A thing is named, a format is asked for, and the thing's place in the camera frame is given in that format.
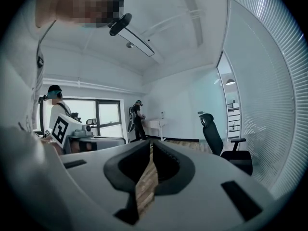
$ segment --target black office chair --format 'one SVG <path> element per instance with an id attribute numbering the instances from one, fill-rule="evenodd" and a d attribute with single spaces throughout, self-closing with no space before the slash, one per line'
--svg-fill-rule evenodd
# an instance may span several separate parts
<path id="1" fill-rule="evenodd" d="M 203 114 L 200 117 L 203 125 L 203 135 L 214 155 L 219 156 L 223 149 L 223 142 L 217 131 L 214 117 L 211 114 Z"/>
<path id="2" fill-rule="evenodd" d="M 223 142 L 217 131 L 214 117 L 211 114 L 203 114 L 200 117 L 201 123 L 203 125 L 204 137 L 211 148 L 213 154 L 220 155 L 223 149 Z M 225 158 L 233 165 L 237 166 L 239 169 L 246 172 L 248 175 L 252 175 L 252 160 L 249 151 L 237 151 L 237 146 L 240 142 L 245 142 L 245 138 L 238 138 L 231 140 L 234 143 L 232 151 L 226 151 L 221 154 L 220 157 Z"/>

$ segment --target man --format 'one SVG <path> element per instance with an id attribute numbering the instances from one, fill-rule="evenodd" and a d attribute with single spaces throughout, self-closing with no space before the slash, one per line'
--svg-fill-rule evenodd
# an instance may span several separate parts
<path id="1" fill-rule="evenodd" d="M 0 120 L 4 128 L 36 128 L 44 58 L 39 29 L 51 22 L 106 26 L 119 17 L 121 0 L 27 0 L 0 44 Z"/>
<path id="2" fill-rule="evenodd" d="M 142 102 L 140 100 L 137 100 L 133 106 L 133 110 L 136 114 L 136 117 L 134 118 L 134 128 L 137 141 L 140 140 L 140 135 L 142 140 L 146 140 L 145 132 L 141 123 L 141 120 L 145 119 L 145 115 L 140 114 L 140 106 L 142 106 Z"/>
<path id="3" fill-rule="evenodd" d="M 60 114 L 69 117 L 72 115 L 70 108 L 64 103 L 62 97 L 62 90 L 58 85 L 52 85 L 48 88 L 47 102 L 53 105 L 49 121 L 49 128 L 51 129 L 53 129 Z"/>

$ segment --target floor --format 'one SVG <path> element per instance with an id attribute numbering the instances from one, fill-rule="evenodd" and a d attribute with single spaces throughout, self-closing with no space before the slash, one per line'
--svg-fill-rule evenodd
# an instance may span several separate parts
<path id="1" fill-rule="evenodd" d="M 187 146 L 193 150 L 199 150 L 205 153 L 212 153 L 211 149 L 206 143 L 186 142 L 186 141 L 167 141 L 174 144 Z M 138 206 L 138 213 L 140 218 L 144 215 L 151 203 L 154 201 L 154 189 L 158 185 L 157 171 L 153 162 L 153 150 L 151 148 L 150 162 L 139 182 L 136 185 L 136 200 Z"/>

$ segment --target chair armrest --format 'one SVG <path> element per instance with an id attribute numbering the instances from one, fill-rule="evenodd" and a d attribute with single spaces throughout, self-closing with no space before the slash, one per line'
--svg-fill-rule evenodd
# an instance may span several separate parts
<path id="1" fill-rule="evenodd" d="M 237 139 L 231 140 L 231 143 L 234 143 L 233 151 L 234 152 L 236 151 L 239 142 L 245 142 L 245 141 L 246 141 L 245 138 L 237 138 Z"/>
<path id="2" fill-rule="evenodd" d="M 235 143 L 235 142 L 245 142 L 245 141 L 246 141 L 245 138 L 237 138 L 237 139 L 231 140 L 231 143 Z"/>

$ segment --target white desk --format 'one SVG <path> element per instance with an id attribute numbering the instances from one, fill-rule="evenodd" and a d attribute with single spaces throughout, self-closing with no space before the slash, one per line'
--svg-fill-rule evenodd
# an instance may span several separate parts
<path id="1" fill-rule="evenodd" d="M 164 141 L 163 138 L 163 126 L 166 125 L 168 121 L 166 119 L 152 119 L 152 120 L 142 120 L 142 125 L 144 128 L 158 129 L 160 140 Z"/>

